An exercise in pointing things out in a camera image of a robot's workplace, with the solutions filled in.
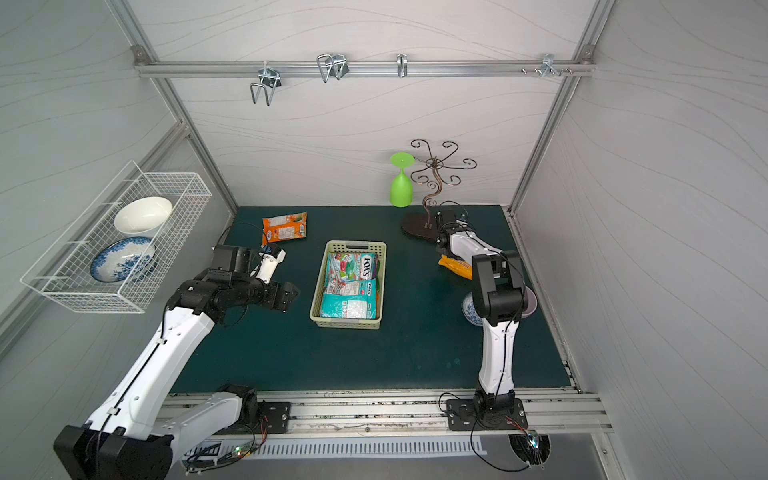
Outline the teal candy bag back side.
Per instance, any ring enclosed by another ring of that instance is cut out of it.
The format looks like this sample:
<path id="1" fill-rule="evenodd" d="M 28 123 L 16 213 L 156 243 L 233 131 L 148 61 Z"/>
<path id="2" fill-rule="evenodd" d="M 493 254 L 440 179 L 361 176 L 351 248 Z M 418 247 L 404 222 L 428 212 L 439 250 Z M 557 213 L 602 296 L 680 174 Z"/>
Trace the teal candy bag back side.
<path id="1" fill-rule="evenodd" d="M 376 281 L 330 281 L 323 291 L 320 316 L 336 319 L 373 320 L 377 316 Z"/>

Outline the teal Fox's mint candy bag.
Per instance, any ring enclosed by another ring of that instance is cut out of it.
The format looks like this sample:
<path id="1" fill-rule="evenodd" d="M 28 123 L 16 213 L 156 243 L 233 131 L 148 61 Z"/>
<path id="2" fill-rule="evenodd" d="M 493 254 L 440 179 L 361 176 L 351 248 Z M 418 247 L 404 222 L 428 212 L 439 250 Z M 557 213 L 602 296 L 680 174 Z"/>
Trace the teal Fox's mint candy bag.
<path id="1" fill-rule="evenodd" d="M 378 265 L 378 256 L 372 252 L 331 253 L 326 261 L 326 281 L 374 280 Z"/>

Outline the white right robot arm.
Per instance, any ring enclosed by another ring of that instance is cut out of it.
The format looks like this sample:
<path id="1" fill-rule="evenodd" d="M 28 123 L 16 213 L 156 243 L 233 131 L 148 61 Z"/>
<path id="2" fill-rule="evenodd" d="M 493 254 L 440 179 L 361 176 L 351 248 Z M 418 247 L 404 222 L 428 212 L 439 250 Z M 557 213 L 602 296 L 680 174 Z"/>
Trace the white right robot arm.
<path id="1" fill-rule="evenodd" d="M 451 211 L 436 214 L 437 246 L 447 257 L 471 267 L 472 305 L 482 321 L 483 350 L 473 397 L 474 423 L 499 427 L 514 412 L 513 351 L 516 331 L 528 306 L 517 252 L 482 240 Z"/>

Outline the yellow mango candy bag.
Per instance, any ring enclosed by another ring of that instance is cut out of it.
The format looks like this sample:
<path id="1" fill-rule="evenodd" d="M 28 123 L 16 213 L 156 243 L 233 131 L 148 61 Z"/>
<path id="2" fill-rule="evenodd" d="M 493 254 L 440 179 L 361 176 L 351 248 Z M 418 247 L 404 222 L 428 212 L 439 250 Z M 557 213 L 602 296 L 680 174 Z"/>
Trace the yellow mango candy bag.
<path id="1" fill-rule="evenodd" d="M 442 255 L 438 265 L 467 280 L 472 279 L 472 266 L 463 261 Z"/>

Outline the orange Fox's candy bag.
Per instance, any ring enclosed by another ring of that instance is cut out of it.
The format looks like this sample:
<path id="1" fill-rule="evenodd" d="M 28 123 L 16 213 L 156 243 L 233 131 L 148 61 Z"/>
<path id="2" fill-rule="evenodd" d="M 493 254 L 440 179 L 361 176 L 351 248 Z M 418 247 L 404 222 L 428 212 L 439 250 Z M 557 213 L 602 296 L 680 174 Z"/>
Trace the orange Fox's candy bag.
<path id="1" fill-rule="evenodd" d="M 263 218 L 262 244 L 307 237 L 307 212 Z"/>

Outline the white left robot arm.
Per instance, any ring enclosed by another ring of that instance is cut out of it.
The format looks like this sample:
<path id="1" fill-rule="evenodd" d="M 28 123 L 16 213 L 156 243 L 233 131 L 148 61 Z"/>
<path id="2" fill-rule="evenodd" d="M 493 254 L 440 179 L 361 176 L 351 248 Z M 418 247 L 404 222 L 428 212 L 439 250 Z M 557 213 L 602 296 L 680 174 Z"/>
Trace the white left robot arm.
<path id="1" fill-rule="evenodd" d="M 227 386 L 167 423 L 161 407 L 192 354 L 235 307 L 285 312 L 298 297 L 273 275 L 286 252 L 217 245 L 211 266 L 166 302 L 156 333 L 108 398 L 80 426 L 65 426 L 53 451 L 72 479 L 163 479 L 211 435 L 242 425 L 266 431 L 255 390 Z"/>

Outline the pale green plastic basket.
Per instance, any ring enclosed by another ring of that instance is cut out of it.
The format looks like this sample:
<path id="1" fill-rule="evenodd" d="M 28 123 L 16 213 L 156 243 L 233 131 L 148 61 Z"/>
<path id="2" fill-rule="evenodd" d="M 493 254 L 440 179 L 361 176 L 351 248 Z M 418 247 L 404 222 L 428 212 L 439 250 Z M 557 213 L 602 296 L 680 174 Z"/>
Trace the pale green plastic basket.
<path id="1" fill-rule="evenodd" d="M 336 252 L 372 252 L 378 256 L 379 265 L 376 278 L 377 284 L 377 316 L 373 320 L 356 319 L 336 319 L 323 318 L 320 316 L 320 305 L 325 287 L 329 284 L 326 281 L 326 261 L 331 253 Z M 322 328 L 338 329 L 366 329 L 377 330 L 380 328 L 383 317 L 384 287 L 386 279 L 386 260 L 387 244 L 380 241 L 351 241 L 351 240 L 330 240 L 325 245 L 322 256 L 321 270 L 318 274 L 315 292 L 313 294 L 310 307 L 310 319 L 316 325 Z"/>

